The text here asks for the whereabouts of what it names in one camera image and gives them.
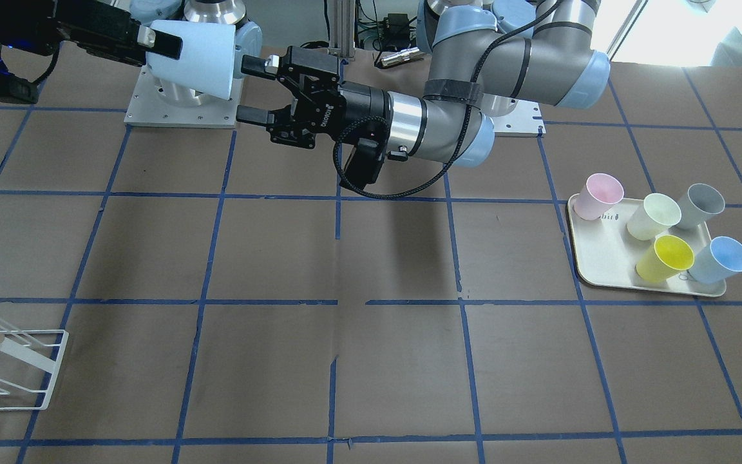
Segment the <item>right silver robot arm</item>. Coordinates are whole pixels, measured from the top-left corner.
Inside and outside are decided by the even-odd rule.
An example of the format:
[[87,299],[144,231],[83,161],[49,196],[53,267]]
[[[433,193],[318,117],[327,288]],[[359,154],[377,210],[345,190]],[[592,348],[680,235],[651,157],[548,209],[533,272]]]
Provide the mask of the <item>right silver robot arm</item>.
[[60,44],[229,100],[262,31],[242,1],[0,1],[0,102],[35,104]]

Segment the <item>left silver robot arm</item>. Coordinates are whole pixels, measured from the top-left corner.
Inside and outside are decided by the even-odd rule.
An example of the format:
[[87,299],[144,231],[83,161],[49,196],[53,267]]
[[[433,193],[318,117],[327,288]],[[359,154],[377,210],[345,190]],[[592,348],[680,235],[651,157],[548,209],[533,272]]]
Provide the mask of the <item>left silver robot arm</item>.
[[530,29],[515,34],[498,3],[424,1],[420,45],[430,57],[420,97],[344,80],[338,57],[291,46],[267,59],[246,55],[242,73],[277,81],[285,108],[239,106],[236,120],[262,126],[278,144],[312,149],[317,135],[350,144],[347,176],[376,174],[385,158],[476,166],[491,153],[494,123],[485,96],[561,108],[591,108],[609,81],[606,53],[593,50],[600,1],[540,1]]

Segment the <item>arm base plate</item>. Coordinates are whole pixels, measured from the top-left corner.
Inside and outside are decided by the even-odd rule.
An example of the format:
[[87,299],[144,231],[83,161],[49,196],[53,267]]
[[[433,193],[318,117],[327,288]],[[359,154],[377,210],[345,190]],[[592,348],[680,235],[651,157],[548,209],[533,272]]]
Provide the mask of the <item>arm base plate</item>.
[[233,129],[243,81],[233,80],[227,99],[154,77],[142,67],[124,123],[138,127]]
[[537,102],[495,96],[494,133],[498,137],[538,137],[547,133]]

